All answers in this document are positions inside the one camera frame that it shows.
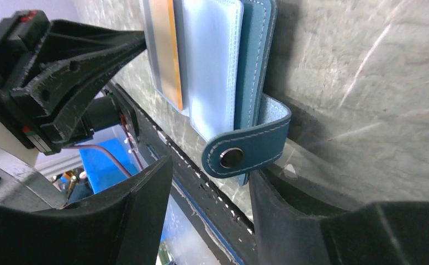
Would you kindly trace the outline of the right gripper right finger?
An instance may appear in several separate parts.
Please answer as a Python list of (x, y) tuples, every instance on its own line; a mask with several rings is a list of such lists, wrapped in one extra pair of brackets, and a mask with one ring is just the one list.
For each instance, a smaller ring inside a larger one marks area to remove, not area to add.
[(250, 177), (260, 264), (429, 264), (429, 202), (376, 202), (355, 211), (318, 200), (290, 205), (275, 177)]

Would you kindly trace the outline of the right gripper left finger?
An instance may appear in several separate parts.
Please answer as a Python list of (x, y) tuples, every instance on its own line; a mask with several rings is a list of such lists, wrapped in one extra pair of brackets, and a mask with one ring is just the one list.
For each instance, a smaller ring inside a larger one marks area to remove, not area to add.
[(164, 156), (63, 209), (0, 205), (0, 264), (155, 264), (172, 176)]

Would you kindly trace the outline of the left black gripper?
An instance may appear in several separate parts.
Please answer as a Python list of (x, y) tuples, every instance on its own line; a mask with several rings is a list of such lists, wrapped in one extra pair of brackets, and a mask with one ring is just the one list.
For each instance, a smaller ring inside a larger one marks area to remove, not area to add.
[(50, 20), (26, 9), (0, 21), (0, 122), (46, 155), (89, 140), (94, 96), (146, 50), (141, 30)]

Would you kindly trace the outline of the blue card holder wallet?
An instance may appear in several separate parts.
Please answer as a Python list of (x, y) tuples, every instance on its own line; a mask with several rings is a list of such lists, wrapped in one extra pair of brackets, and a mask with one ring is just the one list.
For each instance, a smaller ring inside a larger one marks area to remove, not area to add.
[(248, 182), (283, 152), (290, 109), (263, 92), (275, 1), (173, 1), (183, 110), (162, 93), (149, 1), (140, 2), (154, 89), (206, 141), (215, 178)]

